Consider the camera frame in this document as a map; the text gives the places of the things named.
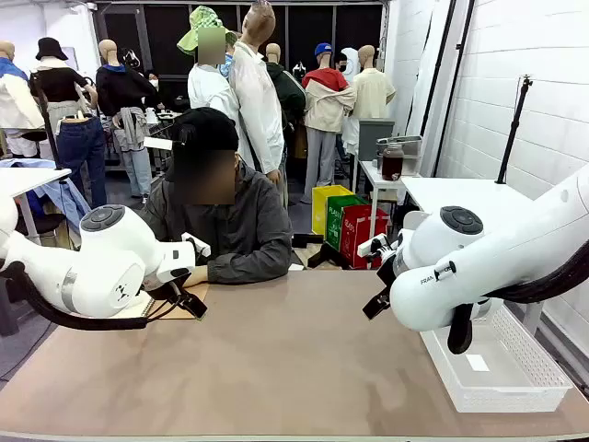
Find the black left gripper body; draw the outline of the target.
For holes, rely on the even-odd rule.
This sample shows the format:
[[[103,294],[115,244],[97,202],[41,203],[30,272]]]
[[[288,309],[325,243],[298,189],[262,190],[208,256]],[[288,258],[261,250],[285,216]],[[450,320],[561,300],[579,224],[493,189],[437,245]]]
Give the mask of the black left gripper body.
[[[187,304],[194,299],[194,294],[184,287],[184,283],[191,276],[190,271],[177,270],[177,275],[167,282],[160,281],[154,274],[150,274],[143,282],[143,290],[155,301],[167,301]]]

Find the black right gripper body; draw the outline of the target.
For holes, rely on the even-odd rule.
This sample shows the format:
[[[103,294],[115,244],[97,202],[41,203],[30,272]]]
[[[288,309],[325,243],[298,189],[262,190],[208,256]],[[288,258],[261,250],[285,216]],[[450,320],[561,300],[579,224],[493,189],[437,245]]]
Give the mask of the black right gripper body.
[[[397,276],[396,271],[396,255],[390,255],[386,260],[383,260],[381,266],[376,272],[376,275],[385,284],[385,287],[376,295],[377,297],[388,297],[390,288],[395,282]]]

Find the person's left hand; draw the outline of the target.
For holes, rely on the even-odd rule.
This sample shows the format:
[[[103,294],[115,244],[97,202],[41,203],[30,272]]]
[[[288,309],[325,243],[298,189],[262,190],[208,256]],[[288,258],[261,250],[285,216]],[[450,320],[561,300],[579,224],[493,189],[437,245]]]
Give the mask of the person's left hand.
[[[208,266],[201,265],[194,268],[191,274],[183,283],[185,288],[192,287],[208,281]]]

